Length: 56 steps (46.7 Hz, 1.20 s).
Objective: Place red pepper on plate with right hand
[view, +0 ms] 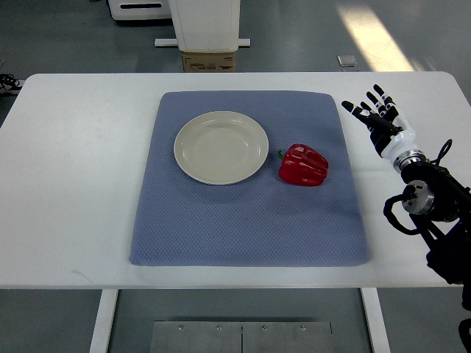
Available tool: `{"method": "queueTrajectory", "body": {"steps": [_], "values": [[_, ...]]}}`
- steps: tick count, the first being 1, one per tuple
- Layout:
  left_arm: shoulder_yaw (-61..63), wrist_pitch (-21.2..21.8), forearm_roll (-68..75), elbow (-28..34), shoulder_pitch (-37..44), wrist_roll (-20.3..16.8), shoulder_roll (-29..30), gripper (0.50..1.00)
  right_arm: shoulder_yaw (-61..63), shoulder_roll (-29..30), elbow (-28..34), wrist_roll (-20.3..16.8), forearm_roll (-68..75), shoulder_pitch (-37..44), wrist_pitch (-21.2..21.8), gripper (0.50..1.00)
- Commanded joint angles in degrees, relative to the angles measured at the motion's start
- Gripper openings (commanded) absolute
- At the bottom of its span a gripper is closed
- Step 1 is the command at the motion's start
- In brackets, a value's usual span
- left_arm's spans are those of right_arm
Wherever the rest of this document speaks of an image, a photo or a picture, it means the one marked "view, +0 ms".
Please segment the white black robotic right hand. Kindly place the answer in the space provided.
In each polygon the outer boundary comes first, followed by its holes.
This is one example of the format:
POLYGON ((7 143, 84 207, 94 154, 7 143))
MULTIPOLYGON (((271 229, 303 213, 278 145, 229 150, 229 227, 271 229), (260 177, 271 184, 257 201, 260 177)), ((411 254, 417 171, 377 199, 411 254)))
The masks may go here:
POLYGON ((362 101, 355 105, 343 101, 342 107, 367 127, 375 151, 382 158, 395 158, 404 151, 415 149, 414 132, 406 116, 382 87, 373 85, 373 90, 373 93, 366 93, 371 104, 362 101))

